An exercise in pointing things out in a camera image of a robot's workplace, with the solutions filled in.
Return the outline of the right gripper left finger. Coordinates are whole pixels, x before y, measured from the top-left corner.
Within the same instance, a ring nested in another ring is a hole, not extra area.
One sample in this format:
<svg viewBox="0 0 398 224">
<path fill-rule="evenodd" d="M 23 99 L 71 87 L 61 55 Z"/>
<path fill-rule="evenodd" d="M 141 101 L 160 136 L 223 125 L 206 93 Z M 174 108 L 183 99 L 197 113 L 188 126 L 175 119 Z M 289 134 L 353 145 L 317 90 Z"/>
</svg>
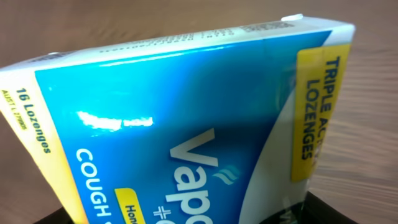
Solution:
<svg viewBox="0 0 398 224">
<path fill-rule="evenodd" d="M 67 211 L 62 207 L 34 224 L 74 224 Z"/>
</svg>

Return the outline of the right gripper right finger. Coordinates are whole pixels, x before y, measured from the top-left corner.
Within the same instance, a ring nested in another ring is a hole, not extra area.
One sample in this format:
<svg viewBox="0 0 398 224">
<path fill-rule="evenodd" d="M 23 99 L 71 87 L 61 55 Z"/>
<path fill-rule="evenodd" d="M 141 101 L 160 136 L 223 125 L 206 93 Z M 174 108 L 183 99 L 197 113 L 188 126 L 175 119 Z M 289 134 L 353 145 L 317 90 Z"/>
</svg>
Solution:
<svg viewBox="0 0 398 224">
<path fill-rule="evenodd" d="M 264 224 L 358 224 L 307 192 L 305 200 L 264 220 Z"/>
</svg>

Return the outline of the blue yellow VapoDrops box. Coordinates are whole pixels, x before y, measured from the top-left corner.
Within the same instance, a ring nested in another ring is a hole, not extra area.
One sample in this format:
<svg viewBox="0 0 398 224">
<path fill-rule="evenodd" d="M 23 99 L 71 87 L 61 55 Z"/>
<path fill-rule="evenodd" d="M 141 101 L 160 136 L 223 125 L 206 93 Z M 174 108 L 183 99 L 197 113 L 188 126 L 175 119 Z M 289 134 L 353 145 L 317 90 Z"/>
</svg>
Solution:
<svg viewBox="0 0 398 224">
<path fill-rule="evenodd" d="M 279 21 L 1 69 L 1 113 L 74 223 L 264 223 L 303 202 L 355 33 Z"/>
</svg>

